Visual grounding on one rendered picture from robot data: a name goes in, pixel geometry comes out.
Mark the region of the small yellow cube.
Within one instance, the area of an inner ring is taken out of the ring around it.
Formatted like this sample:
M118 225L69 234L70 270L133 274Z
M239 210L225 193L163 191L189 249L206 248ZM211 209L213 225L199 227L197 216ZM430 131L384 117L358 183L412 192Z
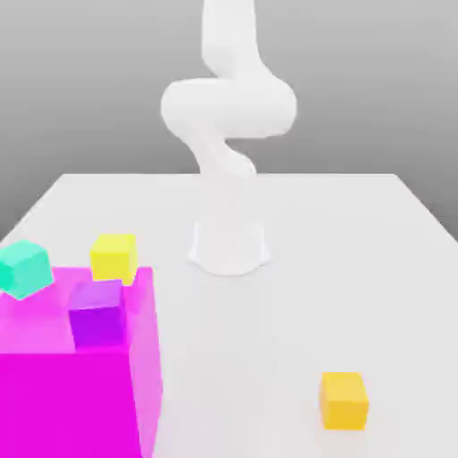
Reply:
M95 281L121 280L131 285L138 268L137 240L134 234L102 233L89 251Z

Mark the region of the small purple cube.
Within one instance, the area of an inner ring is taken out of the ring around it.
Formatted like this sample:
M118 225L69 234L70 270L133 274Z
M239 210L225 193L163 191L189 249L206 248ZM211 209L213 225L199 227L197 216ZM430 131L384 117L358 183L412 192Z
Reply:
M68 301L75 348L123 346L126 311L121 280L78 283Z

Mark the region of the small orange cube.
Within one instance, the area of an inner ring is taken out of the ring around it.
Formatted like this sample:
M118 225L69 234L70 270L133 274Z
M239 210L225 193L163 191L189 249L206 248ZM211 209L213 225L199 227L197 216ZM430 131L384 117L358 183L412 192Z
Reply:
M358 372L323 372L319 387L322 424L328 430L363 430L369 397Z

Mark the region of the small teal cube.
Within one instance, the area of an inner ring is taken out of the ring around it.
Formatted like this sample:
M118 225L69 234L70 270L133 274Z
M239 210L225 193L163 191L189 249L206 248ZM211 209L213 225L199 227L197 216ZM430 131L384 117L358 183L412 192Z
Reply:
M0 291L23 300L53 283L47 251L21 240L0 249Z

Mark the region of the large magenta box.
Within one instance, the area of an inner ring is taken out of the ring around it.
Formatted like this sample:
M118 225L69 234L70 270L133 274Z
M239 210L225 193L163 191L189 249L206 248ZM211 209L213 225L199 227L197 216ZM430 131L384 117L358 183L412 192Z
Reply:
M125 345L83 350L68 301L91 272L53 273L26 299L0 294L0 458L152 458L163 395L152 269L123 285Z

